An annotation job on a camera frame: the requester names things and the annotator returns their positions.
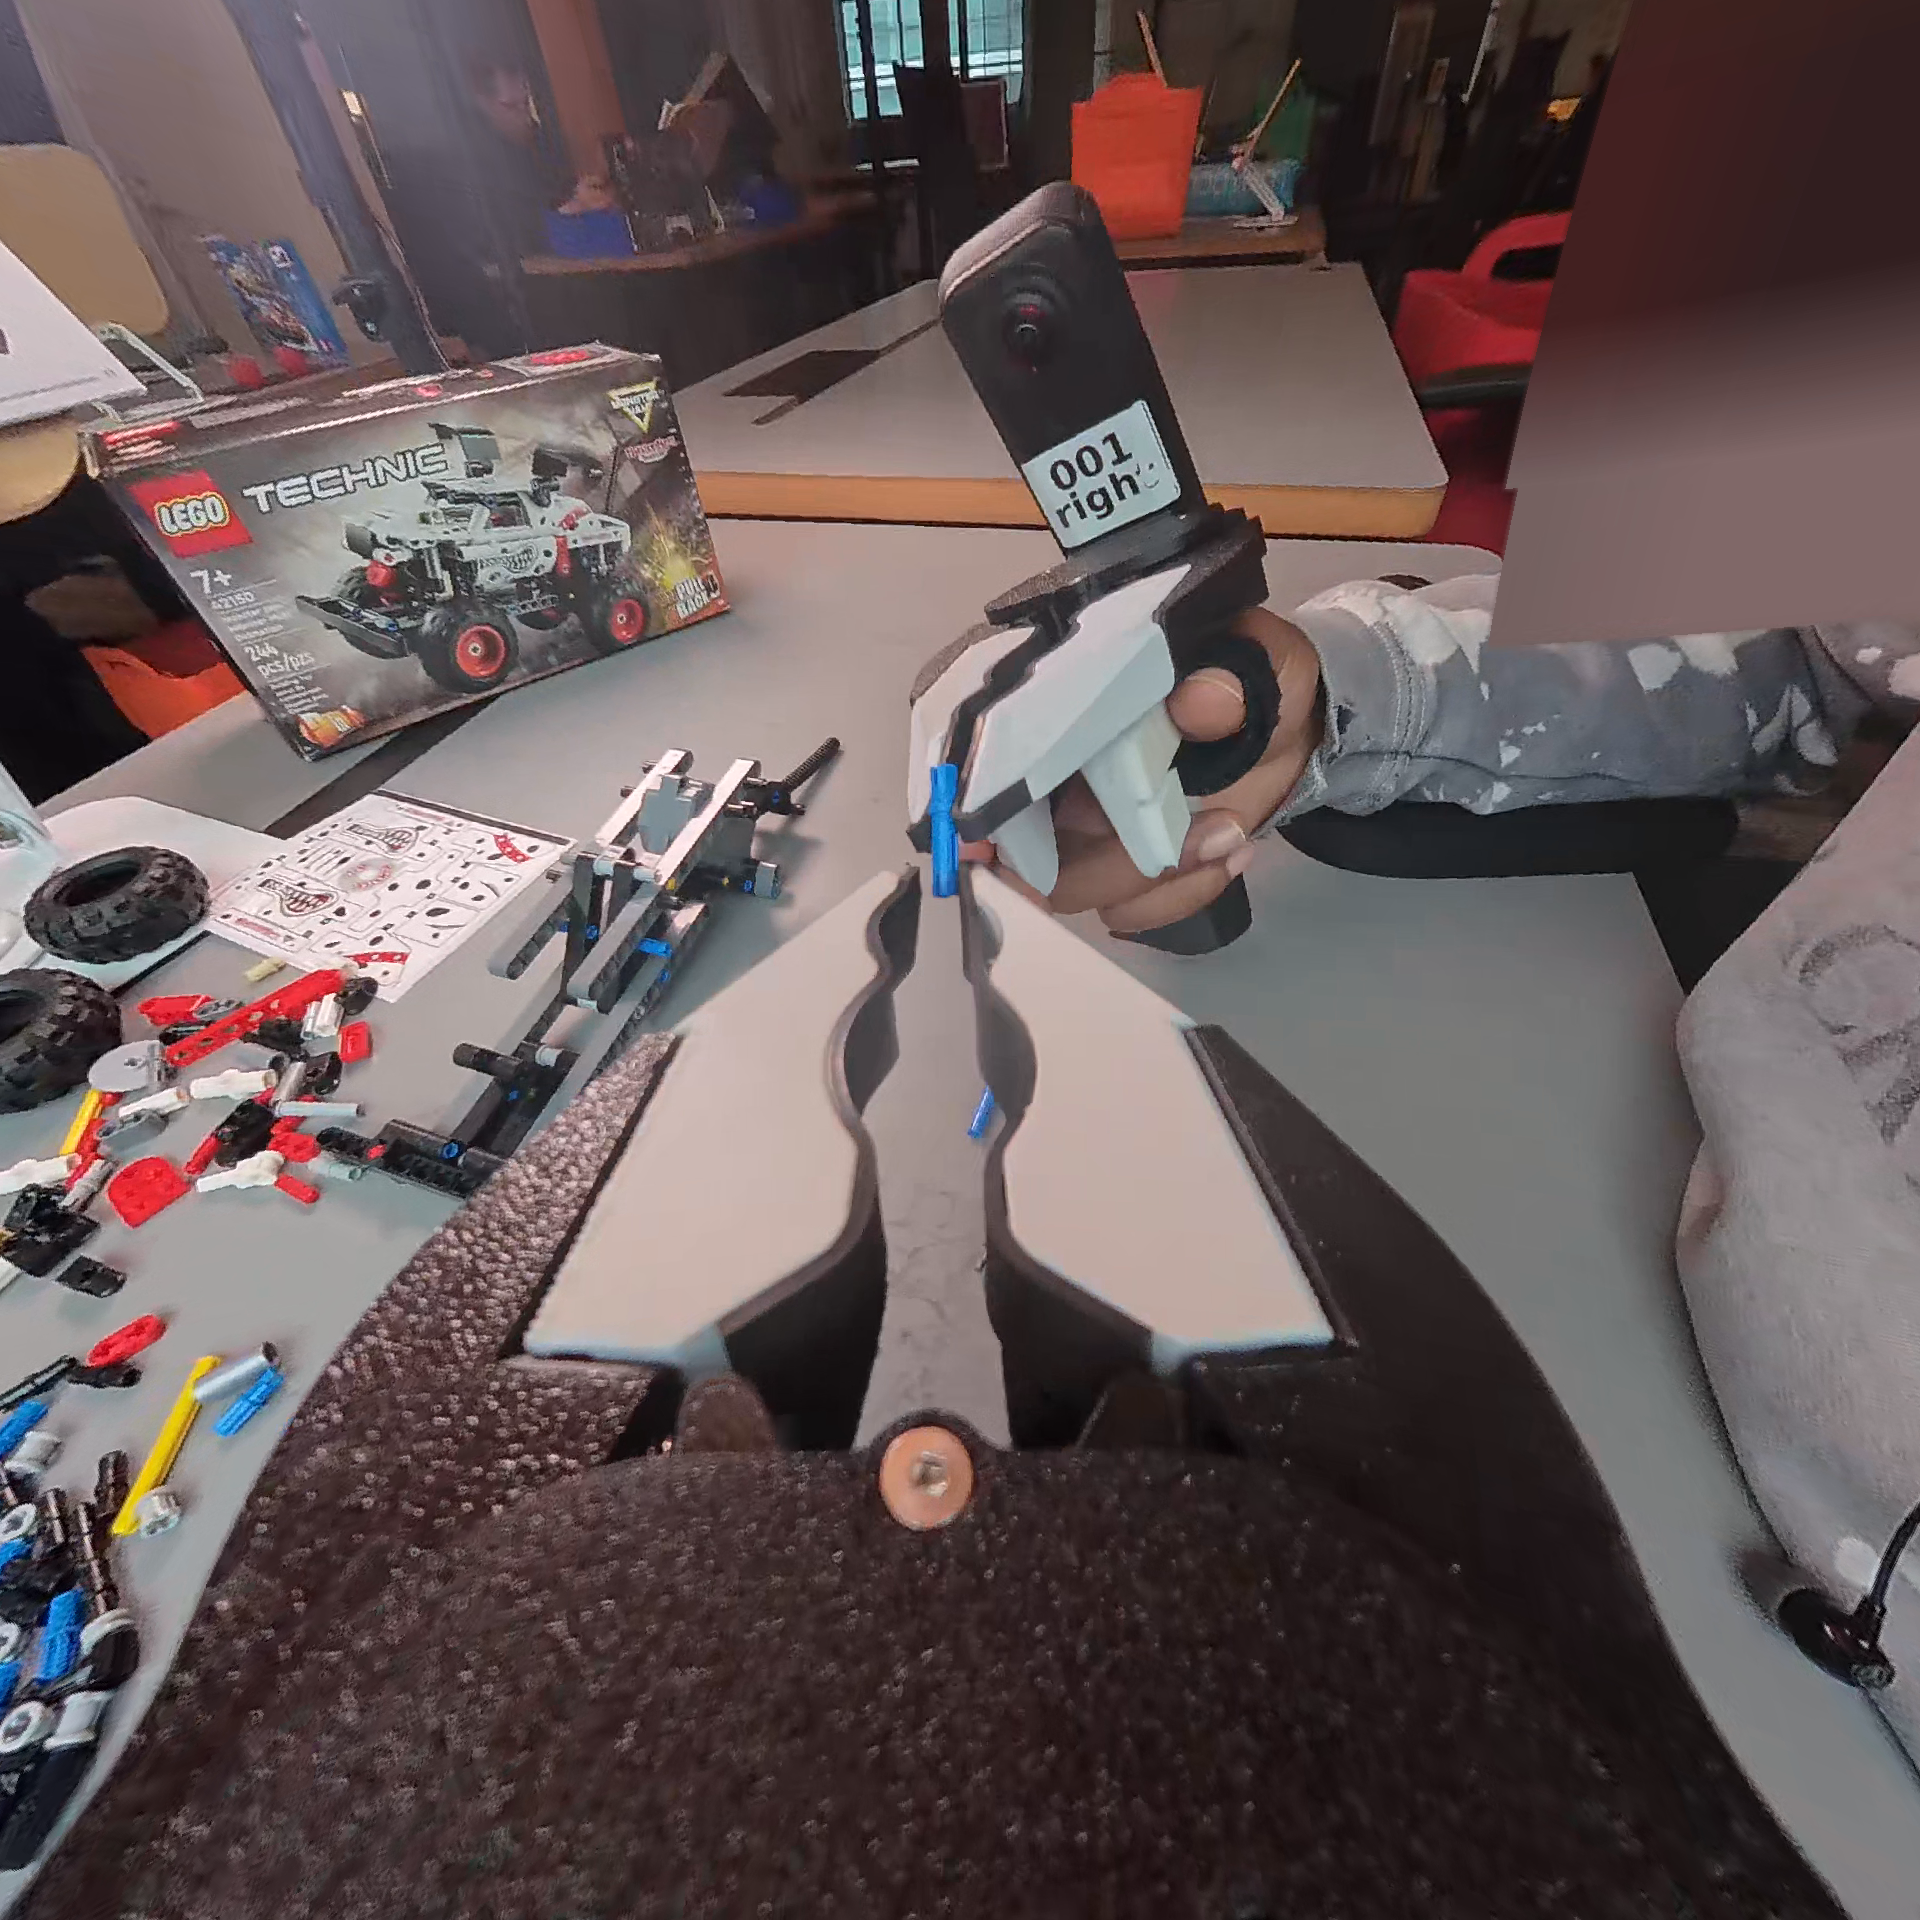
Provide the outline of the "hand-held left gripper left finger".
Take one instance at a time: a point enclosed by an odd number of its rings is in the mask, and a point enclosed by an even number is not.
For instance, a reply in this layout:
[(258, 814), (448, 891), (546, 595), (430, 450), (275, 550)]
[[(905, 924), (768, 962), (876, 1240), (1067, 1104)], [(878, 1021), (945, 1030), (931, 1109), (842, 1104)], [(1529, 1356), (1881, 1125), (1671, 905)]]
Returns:
[(915, 957), (918, 876), (881, 871), (681, 1021), (530, 1356), (723, 1367), (730, 1336), (854, 1249)]

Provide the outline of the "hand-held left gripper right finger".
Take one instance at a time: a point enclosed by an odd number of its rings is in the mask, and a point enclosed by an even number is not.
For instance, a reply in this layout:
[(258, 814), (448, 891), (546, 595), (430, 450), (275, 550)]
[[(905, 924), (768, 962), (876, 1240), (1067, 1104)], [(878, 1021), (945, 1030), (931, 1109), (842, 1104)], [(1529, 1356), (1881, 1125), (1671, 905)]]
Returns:
[(963, 934), (1013, 1254), (1144, 1334), (1159, 1367), (1326, 1349), (1197, 1021), (995, 871), (963, 876)]

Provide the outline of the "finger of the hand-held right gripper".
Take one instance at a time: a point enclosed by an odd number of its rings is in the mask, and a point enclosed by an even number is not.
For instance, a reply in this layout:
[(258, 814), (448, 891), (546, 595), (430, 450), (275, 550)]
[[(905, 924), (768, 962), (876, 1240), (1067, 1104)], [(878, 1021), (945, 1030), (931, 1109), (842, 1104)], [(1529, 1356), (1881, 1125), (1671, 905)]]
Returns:
[(905, 833), (931, 855), (939, 770), (959, 842), (993, 842), (1017, 879), (1046, 876), (1046, 626), (973, 626), (920, 672), (909, 701)]
[(1063, 879), (1052, 794), (1085, 776), (1145, 879), (1182, 861), (1189, 796), (1172, 770), (1182, 734), (1159, 618), (1187, 571), (1157, 571), (1080, 611), (1067, 637), (985, 708), (985, 835), (1038, 895)]

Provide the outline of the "grey toy brick chassis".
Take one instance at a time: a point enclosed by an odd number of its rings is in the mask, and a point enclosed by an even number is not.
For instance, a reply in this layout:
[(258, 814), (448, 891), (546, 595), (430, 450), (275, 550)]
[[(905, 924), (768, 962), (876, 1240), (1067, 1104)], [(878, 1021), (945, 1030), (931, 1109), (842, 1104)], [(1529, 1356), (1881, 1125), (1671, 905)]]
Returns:
[(758, 855), (758, 831), (798, 819), (804, 785), (841, 753), (842, 741), (825, 738), (786, 775), (737, 757), (717, 782), (694, 770), (690, 751), (659, 753), (550, 876), (490, 959), (499, 979), (542, 959), (554, 959), (554, 972), (512, 1044), (455, 1048), (455, 1064), (482, 1080), (461, 1125), (390, 1119), (372, 1135), (324, 1126), (310, 1172), (382, 1172), (455, 1200), (477, 1194), (562, 1100), (581, 1060), (600, 1064), (658, 1010), (705, 938), (717, 897), (781, 897), (781, 867)]

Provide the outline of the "pile of blue black pins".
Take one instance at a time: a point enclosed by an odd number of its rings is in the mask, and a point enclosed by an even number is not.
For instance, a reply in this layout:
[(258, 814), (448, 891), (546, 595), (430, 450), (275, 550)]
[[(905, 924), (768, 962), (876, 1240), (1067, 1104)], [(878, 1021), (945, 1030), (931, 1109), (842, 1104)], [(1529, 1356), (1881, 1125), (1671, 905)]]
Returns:
[(4, 1871), (39, 1860), (66, 1810), (84, 1786), (117, 1695), (142, 1671), (142, 1620), (126, 1596), (116, 1556), (129, 1543), (179, 1523), (173, 1472), (205, 1412), (212, 1432), (236, 1436), (285, 1389), (275, 1341), (192, 1362), (155, 1443), (130, 1462), (102, 1453), (95, 1490), (71, 1499), (36, 1484), (19, 1495), (19, 1471), (39, 1402), (19, 1402), (4, 1423)]

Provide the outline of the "person's right forearm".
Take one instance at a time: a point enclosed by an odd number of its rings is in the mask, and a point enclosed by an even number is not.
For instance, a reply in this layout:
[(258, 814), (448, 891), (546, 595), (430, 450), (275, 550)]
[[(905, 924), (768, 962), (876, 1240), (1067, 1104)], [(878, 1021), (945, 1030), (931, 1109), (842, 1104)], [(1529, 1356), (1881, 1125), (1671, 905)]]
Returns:
[(1917, 625), (1492, 643), (1498, 577), (1351, 583), (1295, 611), (1322, 741), (1276, 814), (1813, 794), (1875, 712), (1917, 723)]

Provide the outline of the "grey desk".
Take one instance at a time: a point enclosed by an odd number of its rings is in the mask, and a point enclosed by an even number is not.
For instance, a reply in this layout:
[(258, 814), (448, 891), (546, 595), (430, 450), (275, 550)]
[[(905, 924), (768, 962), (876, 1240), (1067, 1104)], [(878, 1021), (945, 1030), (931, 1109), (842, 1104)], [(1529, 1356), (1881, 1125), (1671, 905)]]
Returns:
[[(685, 1019), (765, 953), (903, 869), (905, 691), (920, 664), (1052, 544), (1026, 532), (725, 524), (736, 611), (685, 637), (468, 708), (378, 785), (551, 833), (584, 833), (670, 747), (698, 766), (846, 753), (784, 823), (786, 891), (736, 903), (695, 953)], [(1374, 1166), (1513, 1315), (1596, 1458), (1659, 1612), (1723, 1742), (1855, 1916), (1917, 1916), (1917, 1784), (1875, 1711), (1771, 1631), (1741, 1582), (1765, 1527), (1704, 1402), (1668, 1272), (1693, 1166), (1671, 1058), (1681, 989), (1630, 879), (1400, 881), (1264, 838), (1254, 931), (1209, 959), (1070, 938), (1198, 1021), (1221, 1021)], [(66, 1398), (61, 1471), (142, 1453), (197, 1356), (285, 1341), (288, 1393), (231, 1448), (183, 1458), (187, 1517), (129, 1550), (143, 1663), (107, 1723), (111, 1765), (155, 1700), (217, 1556), (292, 1405), (421, 1239), (437, 1194), (362, 1183), (310, 1213), (236, 1194), (142, 1233), (130, 1315), (173, 1320), (130, 1393)]]

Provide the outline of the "person's right hand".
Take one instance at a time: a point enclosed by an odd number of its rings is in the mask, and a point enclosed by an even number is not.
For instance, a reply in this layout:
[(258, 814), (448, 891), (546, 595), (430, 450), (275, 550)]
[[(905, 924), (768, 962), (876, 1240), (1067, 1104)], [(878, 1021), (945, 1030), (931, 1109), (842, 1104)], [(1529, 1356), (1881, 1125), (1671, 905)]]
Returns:
[(1271, 609), (1243, 611), (1236, 630), (1271, 659), (1280, 717), (1261, 762), (1198, 803), (1180, 867), (1141, 876), (1085, 776), (1070, 776), (1049, 796), (1063, 855), (1056, 889), (1033, 889), (1002, 869), (1021, 897), (1059, 918), (1099, 915), (1112, 934), (1133, 938), (1189, 921), (1243, 876), (1252, 838), (1285, 810), (1322, 741), (1322, 670), (1309, 637)]

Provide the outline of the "orange plastic crate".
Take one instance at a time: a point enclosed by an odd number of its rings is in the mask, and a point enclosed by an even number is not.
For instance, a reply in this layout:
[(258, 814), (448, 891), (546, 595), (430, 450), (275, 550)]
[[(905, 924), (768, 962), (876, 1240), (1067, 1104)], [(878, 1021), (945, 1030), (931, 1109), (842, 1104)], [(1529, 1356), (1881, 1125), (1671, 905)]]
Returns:
[(1182, 228), (1204, 91), (1122, 71), (1070, 107), (1070, 179), (1112, 237), (1159, 241)]

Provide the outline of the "grey table with wooden edge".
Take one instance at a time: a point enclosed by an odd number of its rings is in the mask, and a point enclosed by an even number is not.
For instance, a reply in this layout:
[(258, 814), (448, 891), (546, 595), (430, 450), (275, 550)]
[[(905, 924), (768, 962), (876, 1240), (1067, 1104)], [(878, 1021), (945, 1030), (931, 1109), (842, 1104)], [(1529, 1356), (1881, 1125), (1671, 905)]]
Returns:
[[(1273, 540), (1424, 540), (1446, 469), (1363, 268), (1130, 272), (1204, 491)], [(1038, 528), (918, 280), (675, 396), (710, 517)]]

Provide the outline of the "white sticker sheet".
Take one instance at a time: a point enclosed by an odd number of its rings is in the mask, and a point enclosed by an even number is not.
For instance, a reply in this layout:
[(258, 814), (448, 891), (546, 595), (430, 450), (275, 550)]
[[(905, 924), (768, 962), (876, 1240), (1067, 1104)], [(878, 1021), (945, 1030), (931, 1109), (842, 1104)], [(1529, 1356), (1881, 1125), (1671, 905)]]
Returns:
[(396, 1003), (568, 852), (550, 831), (378, 792), (218, 889), (205, 931), (302, 972), (359, 967)]

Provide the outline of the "toy truck cardboard box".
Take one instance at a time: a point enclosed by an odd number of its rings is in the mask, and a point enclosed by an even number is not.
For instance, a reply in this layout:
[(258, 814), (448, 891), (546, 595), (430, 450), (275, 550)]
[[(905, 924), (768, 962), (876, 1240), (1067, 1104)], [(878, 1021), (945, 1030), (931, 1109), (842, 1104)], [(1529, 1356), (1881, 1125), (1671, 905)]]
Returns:
[(667, 374), (607, 343), (209, 399), (84, 469), (305, 762), (732, 609)]

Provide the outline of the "black toy tyre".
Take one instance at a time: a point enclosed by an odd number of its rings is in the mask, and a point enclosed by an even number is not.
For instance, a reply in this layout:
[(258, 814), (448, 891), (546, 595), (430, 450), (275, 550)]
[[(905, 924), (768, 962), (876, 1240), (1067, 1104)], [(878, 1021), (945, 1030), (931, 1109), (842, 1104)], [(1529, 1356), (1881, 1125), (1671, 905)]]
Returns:
[(84, 1086), (121, 1041), (121, 1005), (106, 985), (56, 967), (4, 972), (4, 1115)]
[(48, 957), (107, 967), (192, 934), (209, 903), (205, 871), (192, 859), (164, 847), (129, 847), (45, 879), (19, 918)]

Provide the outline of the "building instruction booklet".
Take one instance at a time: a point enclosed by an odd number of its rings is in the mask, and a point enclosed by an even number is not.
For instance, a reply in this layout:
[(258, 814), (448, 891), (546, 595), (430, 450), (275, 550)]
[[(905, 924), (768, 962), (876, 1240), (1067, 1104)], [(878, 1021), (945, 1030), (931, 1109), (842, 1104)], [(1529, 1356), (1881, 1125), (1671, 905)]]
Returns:
[(142, 396), (142, 380), (4, 245), (4, 429)]

